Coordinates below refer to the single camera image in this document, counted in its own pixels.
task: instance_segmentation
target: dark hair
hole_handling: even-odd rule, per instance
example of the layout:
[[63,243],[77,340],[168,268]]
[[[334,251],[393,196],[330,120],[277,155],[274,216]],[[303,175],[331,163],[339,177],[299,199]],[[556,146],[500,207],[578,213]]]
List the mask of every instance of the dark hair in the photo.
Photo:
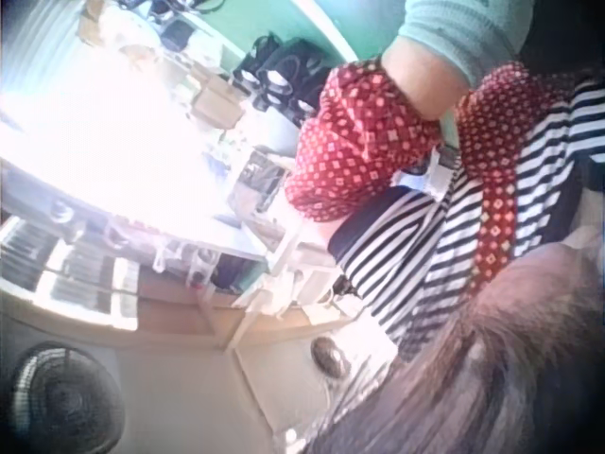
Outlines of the dark hair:
[[602,294],[588,281],[537,305],[470,302],[304,453],[587,452],[605,415]]

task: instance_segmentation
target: speaker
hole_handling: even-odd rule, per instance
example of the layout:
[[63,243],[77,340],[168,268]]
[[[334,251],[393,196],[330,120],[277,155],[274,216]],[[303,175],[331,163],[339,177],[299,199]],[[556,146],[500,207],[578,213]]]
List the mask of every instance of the speaker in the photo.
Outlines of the speaker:
[[258,71],[258,78],[267,93],[291,96],[320,68],[323,59],[323,51],[314,44],[291,40],[271,54]]
[[152,0],[147,18],[156,24],[164,24],[174,16],[174,11],[165,0]]
[[123,9],[136,9],[143,5],[147,0],[118,0],[118,5]]
[[305,118],[315,114],[320,106],[320,95],[328,76],[330,76],[330,71],[332,71],[332,68],[322,66],[309,75],[290,99],[290,109]]
[[233,70],[235,80],[248,90],[259,91],[261,83],[256,73],[279,47],[280,43],[273,35],[258,38],[244,60]]
[[166,27],[160,39],[164,47],[169,51],[181,52],[187,47],[189,38],[191,38],[193,32],[194,29],[192,26],[184,21],[177,20]]

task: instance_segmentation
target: striped shirt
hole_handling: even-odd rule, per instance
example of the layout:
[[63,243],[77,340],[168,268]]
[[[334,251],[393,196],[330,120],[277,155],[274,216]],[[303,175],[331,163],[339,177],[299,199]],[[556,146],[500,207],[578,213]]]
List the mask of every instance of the striped shirt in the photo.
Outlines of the striped shirt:
[[[603,113],[605,84],[586,81],[528,134],[516,167],[515,244],[503,245],[512,257],[551,240],[558,202],[579,163],[588,160],[602,173]],[[346,232],[348,244],[340,251],[331,244],[331,251],[403,359],[413,358],[464,302],[473,277],[482,191],[481,181],[461,166],[441,203],[399,188],[371,225],[355,231],[355,216],[335,234],[341,242]],[[574,212],[563,222],[571,222]]]

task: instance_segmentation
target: person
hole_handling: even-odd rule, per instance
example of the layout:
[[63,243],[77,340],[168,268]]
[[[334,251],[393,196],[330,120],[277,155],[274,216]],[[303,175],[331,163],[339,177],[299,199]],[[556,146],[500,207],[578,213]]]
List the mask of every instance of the person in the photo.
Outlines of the person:
[[602,452],[602,238],[588,230],[512,262],[303,452]]
[[[427,20],[422,3],[406,4],[406,24]],[[463,45],[460,34],[454,49],[449,19],[423,22],[426,36],[404,25],[380,59],[333,71],[285,186],[403,361],[512,260],[563,239],[586,188],[603,190],[602,75],[534,75],[504,61],[527,34],[530,2],[427,3],[465,11],[465,27],[500,19],[501,40],[489,26],[480,36],[493,44]],[[515,46],[482,53],[498,43]],[[437,119],[454,104],[461,162],[445,197],[391,187],[441,145]]]

